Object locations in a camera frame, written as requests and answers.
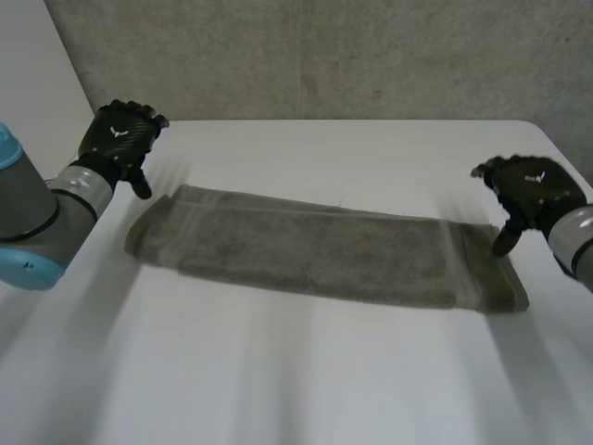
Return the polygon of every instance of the white table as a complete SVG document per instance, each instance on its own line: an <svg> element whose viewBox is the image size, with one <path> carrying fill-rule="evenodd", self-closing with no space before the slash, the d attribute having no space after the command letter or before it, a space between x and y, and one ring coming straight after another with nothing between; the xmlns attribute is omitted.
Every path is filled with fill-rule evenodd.
<svg viewBox="0 0 593 445"><path fill-rule="evenodd" d="M147 171L327 205L502 224L470 178L500 154L550 156L518 121L174 122ZM119 186L66 276L0 287L0 443L591 443L593 296L541 235L511 259L527 313L373 306L141 266L122 238L148 203Z"/></svg>

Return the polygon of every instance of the gray towel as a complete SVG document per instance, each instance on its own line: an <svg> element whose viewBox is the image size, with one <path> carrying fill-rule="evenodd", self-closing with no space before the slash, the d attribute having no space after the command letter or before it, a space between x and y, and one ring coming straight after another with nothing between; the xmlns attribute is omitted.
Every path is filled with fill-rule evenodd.
<svg viewBox="0 0 593 445"><path fill-rule="evenodd" d="M140 261L199 278L416 308L529 305L490 225L346 210L182 185L128 233Z"/></svg>

